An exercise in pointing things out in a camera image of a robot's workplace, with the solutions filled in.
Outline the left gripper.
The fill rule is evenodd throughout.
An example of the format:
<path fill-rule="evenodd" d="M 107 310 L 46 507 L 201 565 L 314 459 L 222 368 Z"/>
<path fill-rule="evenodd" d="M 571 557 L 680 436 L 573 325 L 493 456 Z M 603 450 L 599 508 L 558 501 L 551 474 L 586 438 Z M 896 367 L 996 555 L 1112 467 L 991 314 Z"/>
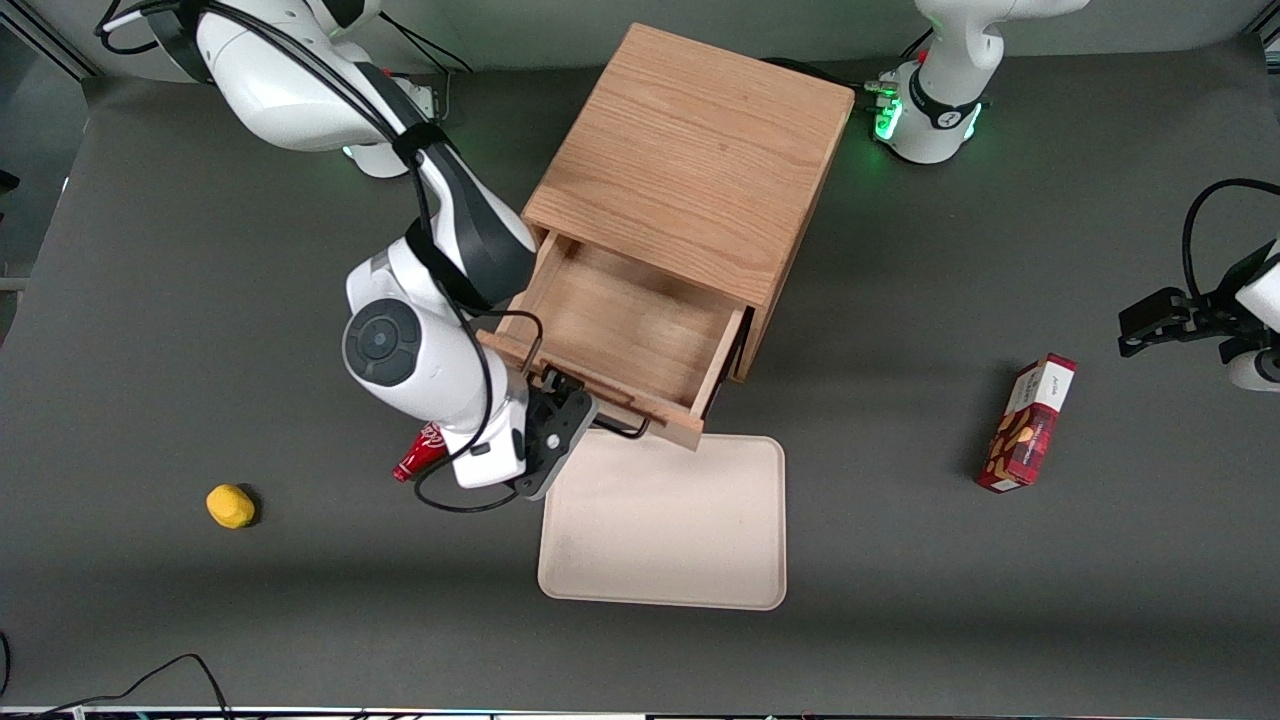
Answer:
<path fill-rule="evenodd" d="M 1222 333 L 1258 348 L 1276 350 L 1279 331 L 1279 251 L 1270 240 L 1230 266 L 1219 286 L 1203 292 L 1187 250 L 1187 287 L 1201 316 Z M 1188 342 L 1193 310 L 1184 291 L 1165 287 L 1119 313 L 1117 351 L 1133 357 L 1144 348 Z"/>

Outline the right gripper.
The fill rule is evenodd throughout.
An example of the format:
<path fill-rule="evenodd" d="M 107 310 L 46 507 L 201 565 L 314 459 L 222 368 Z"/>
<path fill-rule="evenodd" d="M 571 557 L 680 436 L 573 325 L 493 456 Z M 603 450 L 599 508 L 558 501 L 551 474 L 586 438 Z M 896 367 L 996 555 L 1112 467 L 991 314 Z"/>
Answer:
<path fill-rule="evenodd" d="M 539 501 L 598 414 L 598 402 L 575 378 L 544 366 L 539 392 L 503 404 L 480 441 L 453 462 L 465 489 L 506 486 L 517 498 Z"/>

